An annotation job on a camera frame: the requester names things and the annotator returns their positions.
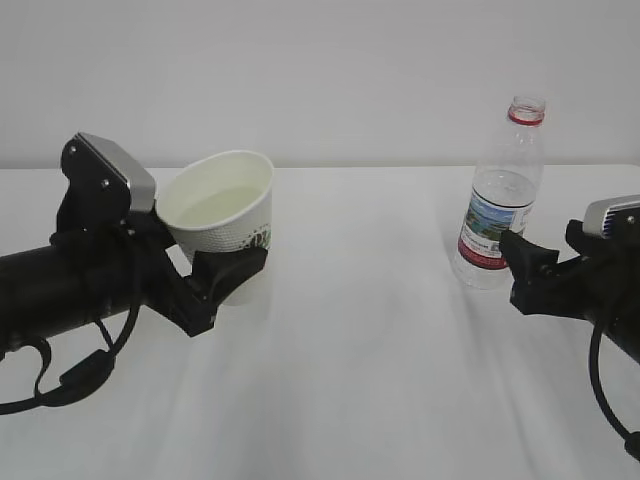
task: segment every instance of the white tablecloth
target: white tablecloth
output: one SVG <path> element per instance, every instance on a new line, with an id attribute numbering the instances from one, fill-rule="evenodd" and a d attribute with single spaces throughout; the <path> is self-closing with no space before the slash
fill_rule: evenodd
<path id="1" fill-rule="evenodd" d="M 152 170 L 160 184 L 176 172 Z M 521 316 L 509 285 L 451 273 L 472 172 L 279 169 L 262 295 L 195 339 L 143 309 L 97 394 L 0 418 L 0 477 L 637 479 L 590 390 L 590 325 Z M 0 171 L 0 254 L 46 244 L 65 188 L 56 170 Z M 548 167 L 527 237 L 566 258 L 570 218 L 639 192 L 636 167 Z M 101 339 L 52 343 L 45 387 Z M 0 400 L 29 396 L 39 361 L 8 355 Z M 614 410 L 640 427 L 640 367 L 609 341 L 601 363 Z"/>

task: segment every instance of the bottle neck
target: bottle neck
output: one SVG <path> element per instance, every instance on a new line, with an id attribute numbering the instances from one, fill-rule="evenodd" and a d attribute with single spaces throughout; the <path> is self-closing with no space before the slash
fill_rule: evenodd
<path id="1" fill-rule="evenodd" d="M 509 121 L 515 123 L 516 125 L 521 125 L 523 127 L 539 127 L 542 125 L 542 118 L 535 120 L 527 120 L 525 118 L 519 118 L 515 116 L 511 111 L 507 113 L 507 118 Z"/>

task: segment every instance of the black cable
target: black cable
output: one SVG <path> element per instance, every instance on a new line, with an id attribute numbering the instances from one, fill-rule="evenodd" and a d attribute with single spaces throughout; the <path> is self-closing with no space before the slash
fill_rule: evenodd
<path id="1" fill-rule="evenodd" d="M 129 313 L 127 314 L 127 319 L 124 322 L 124 326 L 116 339 L 113 348 L 111 351 L 113 355 L 117 355 L 120 353 L 120 350 L 124 347 L 127 340 L 131 336 L 133 332 L 133 328 L 136 326 L 136 321 L 138 320 L 138 314 L 140 312 L 140 306 L 142 305 L 142 267 L 140 265 L 140 258 L 136 251 L 136 245 L 129 236 L 128 233 L 121 232 L 121 235 L 124 237 L 125 242 L 128 245 L 129 256 L 131 261 L 131 277 L 132 277 L 132 293 L 131 293 L 131 303 L 129 304 Z"/>
<path id="2" fill-rule="evenodd" d="M 591 379 L 591 388 L 593 389 L 593 394 L 596 397 L 596 402 L 598 402 L 600 410 L 602 410 L 609 424 L 618 432 L 618 435 L 620 435 L 623 440 L 626 440 L 629 437 L 629 430 L 622 425 L 618 417 L 616 417 L 616 414 L 611 410 L 611 406 L 602 389 L 602 382 L 600 381 L 600 343 L 602 334 L 610 321 L 611 314 L 607 313 L 597 318 L 595 326 L 593 327 L 589 345 L 589 378 Z"/>
<path id="3" fill-rule="evenodd" d="M 107 327 L 104 326 L 103 321 L 97 318 L 93 323 L 95 323 L 100 329 L 102 338 L 104 338 L 104 341 L 109 347 L 109 350 L 113 350 L 113 339 L 111 338 L 111 334 L 109 333 L 109 330 L 107 330 Z"/>

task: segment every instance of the white paper cup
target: white paper cup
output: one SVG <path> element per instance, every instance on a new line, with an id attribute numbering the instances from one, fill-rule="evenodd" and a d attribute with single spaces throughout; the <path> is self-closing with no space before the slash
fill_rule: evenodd
<path id="1" fill-rule="evenodd" d="M 265 155 L 246 150 L 219 153 L 185 168 L 161 190 L 158 217 L 184 254 L 233 252 L 271 246 L 274 168 Z M 225 304 L 251 300 L 261 274 L 232 293 Z"/>

